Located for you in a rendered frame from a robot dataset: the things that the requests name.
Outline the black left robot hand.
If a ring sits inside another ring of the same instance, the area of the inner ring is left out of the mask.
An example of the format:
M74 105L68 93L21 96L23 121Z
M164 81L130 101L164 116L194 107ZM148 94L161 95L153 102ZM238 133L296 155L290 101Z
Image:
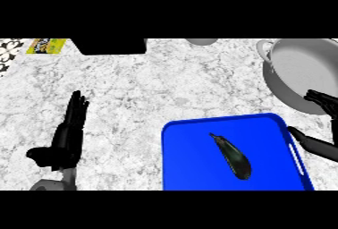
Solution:
M77 90L73 92L65 120L57 127L51 147L32 148L27 157L52 170L74 168L82 159L83 127L91 102Z

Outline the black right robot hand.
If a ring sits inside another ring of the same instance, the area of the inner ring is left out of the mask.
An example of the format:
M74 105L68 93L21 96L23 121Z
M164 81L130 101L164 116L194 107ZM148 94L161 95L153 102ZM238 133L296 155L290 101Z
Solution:
M305 99L315 102L333 118L333 143L308 136L294 126L288 127L288 131L309 153L338 163L338 98L310 89Z

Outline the dark purple eggplant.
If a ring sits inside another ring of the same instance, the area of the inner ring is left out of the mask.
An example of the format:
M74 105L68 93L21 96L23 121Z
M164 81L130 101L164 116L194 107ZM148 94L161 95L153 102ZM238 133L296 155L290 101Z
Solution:
M240 180L248 180L253 173L250 160L232 142L220 135L210 134L219 146L220 153L228 161L234 175Z

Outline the blue plastic tray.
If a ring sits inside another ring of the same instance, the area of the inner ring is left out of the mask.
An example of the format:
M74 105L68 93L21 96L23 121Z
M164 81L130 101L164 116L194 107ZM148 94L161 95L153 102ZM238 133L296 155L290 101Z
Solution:
M161 132L167 191L310 191L284 119L274 113L173 121Z

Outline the grey metal pot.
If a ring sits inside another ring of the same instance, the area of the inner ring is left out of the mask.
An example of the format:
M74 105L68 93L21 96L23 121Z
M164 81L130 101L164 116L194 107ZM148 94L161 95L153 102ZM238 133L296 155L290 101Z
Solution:
M278 99L294 110L325 115L315 102L305 100L310 89L338 98L338 42L330 38L262 39L257 53L263 77Z

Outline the black and white patterned tile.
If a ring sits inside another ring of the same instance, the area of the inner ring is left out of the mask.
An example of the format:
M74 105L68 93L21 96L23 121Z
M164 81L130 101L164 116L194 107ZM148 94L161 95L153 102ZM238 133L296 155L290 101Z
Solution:
M0 77L5 76L9 65L24 46L24 38L0 38Z

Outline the yellow printed packet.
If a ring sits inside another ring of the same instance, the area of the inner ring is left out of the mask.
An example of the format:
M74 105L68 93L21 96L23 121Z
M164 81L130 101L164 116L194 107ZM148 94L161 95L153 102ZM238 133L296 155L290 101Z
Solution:
M60 54L67 43L65 38L37 38L27 50L29 54Z

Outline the black box appliance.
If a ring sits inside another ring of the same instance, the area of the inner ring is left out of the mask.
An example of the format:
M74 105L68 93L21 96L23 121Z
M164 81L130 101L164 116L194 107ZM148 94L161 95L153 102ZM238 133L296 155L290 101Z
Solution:
M147 38L74 38L73 43L85 55L142 55Z

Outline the grey round object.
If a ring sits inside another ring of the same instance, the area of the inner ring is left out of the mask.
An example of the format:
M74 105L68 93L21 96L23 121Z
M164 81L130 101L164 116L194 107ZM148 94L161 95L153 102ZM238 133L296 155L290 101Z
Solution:
M210 46L217 42L217 38L188 38L187 39L194 45Z

